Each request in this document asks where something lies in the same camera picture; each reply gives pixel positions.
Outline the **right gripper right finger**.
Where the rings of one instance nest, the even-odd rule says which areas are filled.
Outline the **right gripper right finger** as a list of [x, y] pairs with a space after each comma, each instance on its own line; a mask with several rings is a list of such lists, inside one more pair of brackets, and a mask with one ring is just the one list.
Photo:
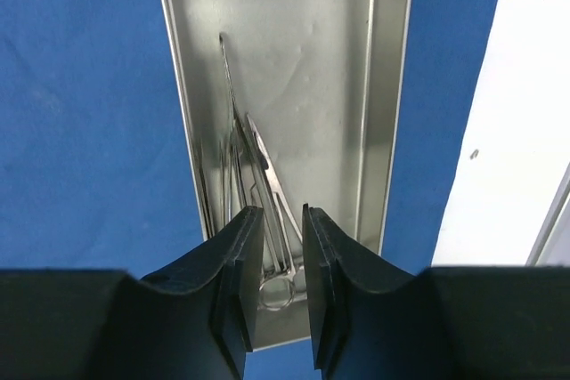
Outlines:
[[418, 275], [303, 209], [313, 363], [325, 379], [566, 379], [566, 267]]

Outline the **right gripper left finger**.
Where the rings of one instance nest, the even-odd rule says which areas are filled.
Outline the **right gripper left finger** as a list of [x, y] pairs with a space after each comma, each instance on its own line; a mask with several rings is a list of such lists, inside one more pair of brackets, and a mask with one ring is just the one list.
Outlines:
[[141, 279], [2, 270], [4, 379], [240, 379], [253, 348], [264, 213]]

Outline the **blue surgical cloth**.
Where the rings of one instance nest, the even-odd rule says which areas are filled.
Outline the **blue surgical cloth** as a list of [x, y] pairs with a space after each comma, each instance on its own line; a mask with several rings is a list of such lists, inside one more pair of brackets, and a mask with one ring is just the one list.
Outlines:
[[[394, 217], [425, 264], [497, 0], [412, 0]], [[154, 271], [200, 242], [159, 0], [1, 0], [1, 264]]]

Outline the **metal instrument tray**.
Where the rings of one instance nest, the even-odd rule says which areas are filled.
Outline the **metal instrument tray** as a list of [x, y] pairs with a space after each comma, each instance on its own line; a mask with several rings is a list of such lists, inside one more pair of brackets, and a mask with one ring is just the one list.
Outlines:
[[[411, 0], [161, 0], [205, 238], [225, 225], [229, 105], [247, 204], [261, 205], [253, 117], [289, 206], [318, 206], [374, 253], [384, 240]], [[261, 307], [255, 350], [310, 335], [306, 298]]]

